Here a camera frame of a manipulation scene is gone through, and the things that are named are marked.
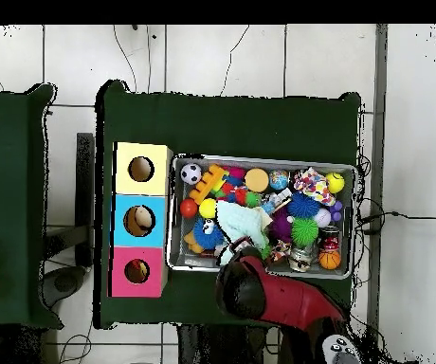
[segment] blue plush toy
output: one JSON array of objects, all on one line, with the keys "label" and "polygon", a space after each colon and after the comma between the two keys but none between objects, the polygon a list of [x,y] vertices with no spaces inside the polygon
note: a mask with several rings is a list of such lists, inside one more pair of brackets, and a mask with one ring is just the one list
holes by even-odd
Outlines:
[{"label": "blue plush toy", "polygon": [[296,218],[312,218],[319,212],[320,204],[302,192],[294,192],[292,201],[287,204],[289,215]]},{"label": "blue plush toy", "polygon": [[222,231],[212,219],[198,218],[192,234],[196,243],[205,250],[213,250],[224,241]]}]

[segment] yellow block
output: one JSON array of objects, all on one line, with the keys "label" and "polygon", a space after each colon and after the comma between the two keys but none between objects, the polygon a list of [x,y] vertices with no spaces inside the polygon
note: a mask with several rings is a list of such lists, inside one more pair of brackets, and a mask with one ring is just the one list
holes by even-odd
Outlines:
[{"label": "yellow block", "polygon": [[[133,195],[167,195],[169,188],[169,168],[173,152],[165,145],[138,144],[130,142],[117,143],[117,172],[116,172],[116,192],[118,194]],[[136,176],[138,171],[145,166],[151,167],[152,176],[147,181]]]}]

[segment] circular hole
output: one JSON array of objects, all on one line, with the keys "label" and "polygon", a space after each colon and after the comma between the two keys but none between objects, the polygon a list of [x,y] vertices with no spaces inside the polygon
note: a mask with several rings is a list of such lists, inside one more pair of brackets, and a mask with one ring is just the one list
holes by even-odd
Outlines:
[{"label": "circular hole", "polygon": [[143,205],[131,207],[123,217],[123,225],[133,236],[147,236],[155,226],[155,216],[151,209]]},{"label": "circular hole", "polygon": [[151,177],[154,175],[153,162],[145,156],[135,157],[129,164],[129,175],[139,182],[151,180]]},{"label": "circular hole", "polygon": [[132,283],[144,283],[149,278],[149,266],[145,261],[132,260],[125,265],[125,278]]}]

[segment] green cloth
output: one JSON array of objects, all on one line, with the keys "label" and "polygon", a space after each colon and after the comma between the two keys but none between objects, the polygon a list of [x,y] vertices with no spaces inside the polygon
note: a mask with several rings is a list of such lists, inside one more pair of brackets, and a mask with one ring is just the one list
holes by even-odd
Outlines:
[{"label": "green cloth", "polygon": [[45,137],[53,86],[0,93],[0,323],[61,328],[38,296],[43,257]]},{"label": "green cloth", "polygon": [[[130,94],[121,82],[104,85],[102,256],[109,255],[112,144],[165,144],[175,153],[230,155],[297,161],[356,163],[360,98],[207,98],[180,94]],[[170,272],[159,299],[108,298],[108,258],[101,258],[100,323],[236,323],[214,298],[216,273]],[[308,281],[350,305],[351,280]]]}]

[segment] blue spiky ball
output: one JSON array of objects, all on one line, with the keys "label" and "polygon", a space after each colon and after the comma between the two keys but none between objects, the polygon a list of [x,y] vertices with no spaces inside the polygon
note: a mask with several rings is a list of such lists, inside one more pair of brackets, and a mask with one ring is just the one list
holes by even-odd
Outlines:
[{"label": "blue spiky ball", "polygon": [[312,218],[319,212],[320,204],[302,192],[294,192],[292,201],[287,204],[289,215],[295,218]]}]

